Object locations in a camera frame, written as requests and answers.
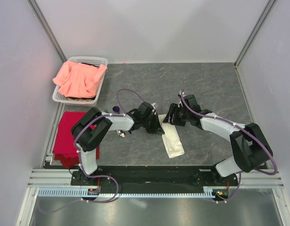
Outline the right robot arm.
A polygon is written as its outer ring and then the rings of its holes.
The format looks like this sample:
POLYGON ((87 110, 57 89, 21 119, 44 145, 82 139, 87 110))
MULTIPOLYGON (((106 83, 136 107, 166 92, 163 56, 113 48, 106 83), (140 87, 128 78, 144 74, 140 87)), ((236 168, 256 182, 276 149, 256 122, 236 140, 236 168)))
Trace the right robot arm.
POLYGON ((180 102, 172 103, 164 123, 184 127, 190 123, 201 130, 212 132, 231 144, 233 155, 217 164, 210 173, 210 180, 221 185, 227 176, 239 172, 259 170, 267 161, 273 162, 273 152, 260 127, 255 123, 242 124, 218 116, 208 109, 201 109, 194 95, 179 95, 180 102))

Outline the white cloth napkin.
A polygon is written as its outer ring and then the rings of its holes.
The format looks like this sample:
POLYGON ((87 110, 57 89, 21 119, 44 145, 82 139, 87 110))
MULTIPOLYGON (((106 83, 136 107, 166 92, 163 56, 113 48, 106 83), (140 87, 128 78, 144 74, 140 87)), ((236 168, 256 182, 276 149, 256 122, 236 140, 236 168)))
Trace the white cloth napkin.
POLYGON ((172 159, 183 155, 185 151, 180 141, 176 127, 169 123, 163 122, 163 120, 166 118, 165 114, 159 115, 158 117, 161 127, 164 131, 164 134, 162 134, 162 140, 168 157, 172 159))

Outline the purple handled spoon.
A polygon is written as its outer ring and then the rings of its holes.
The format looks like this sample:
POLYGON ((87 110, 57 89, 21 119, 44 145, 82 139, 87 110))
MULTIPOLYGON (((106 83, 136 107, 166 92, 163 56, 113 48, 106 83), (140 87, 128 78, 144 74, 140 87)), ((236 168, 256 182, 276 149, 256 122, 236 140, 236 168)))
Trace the purple handled spoon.
MULTIPOLYGON (((113 107, 113 111, 116 113, 116 114, 120 114, 120 108, 116 105, 113 107)), ((120 137, 125 137, 126 136, 126 133, 125 131, 123 130, 117 130, 117 134, 120 136, 120 137)))

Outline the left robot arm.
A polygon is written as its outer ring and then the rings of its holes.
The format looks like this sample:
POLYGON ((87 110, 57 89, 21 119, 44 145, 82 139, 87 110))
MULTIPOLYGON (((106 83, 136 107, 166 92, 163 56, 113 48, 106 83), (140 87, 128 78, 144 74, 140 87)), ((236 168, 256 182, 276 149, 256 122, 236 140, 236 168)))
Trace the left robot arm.
POLYGON ((74 146, 79 157, 79 167, 83 171, 81 179, 87 185, 97 182, 97 147, 109 131, 132 132, 145 128, 149 134, 164 134, 155 107, 143 102, 137 109, 127 113, 105 113, 91 108, 71 129, 74 146))

